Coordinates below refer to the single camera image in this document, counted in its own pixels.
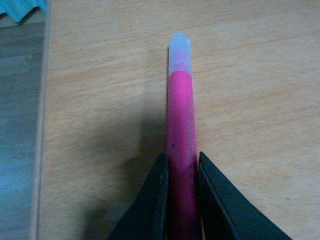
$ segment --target highlighter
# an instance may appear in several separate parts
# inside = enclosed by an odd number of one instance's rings
[[[169,43],[167,159],[167,239],[202,240],[191,47],[183,33],[174,34]]]

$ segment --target highlighter cap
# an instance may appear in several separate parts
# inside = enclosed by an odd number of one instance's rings
[[[172,35],[169,43],[168,76],[170,77],[178,70],[185,71],[192,76],[190,40],[183,33]]]

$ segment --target wooden surface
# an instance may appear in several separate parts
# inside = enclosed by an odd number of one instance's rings
[[[0,27],[1,240],[29,235],[44,26]]]
[[[198,150],[290,237],[319,239],[319,22],[316,0],[53,0],[38,238],[103,239],[132,202],[166,151],[183,32]]]

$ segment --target wooden table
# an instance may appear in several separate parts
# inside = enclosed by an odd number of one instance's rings
[[[31,239],[103,239],[166,151],[168,43],[191,39],[197,146],[320,239],[320,4],[52,0]]]

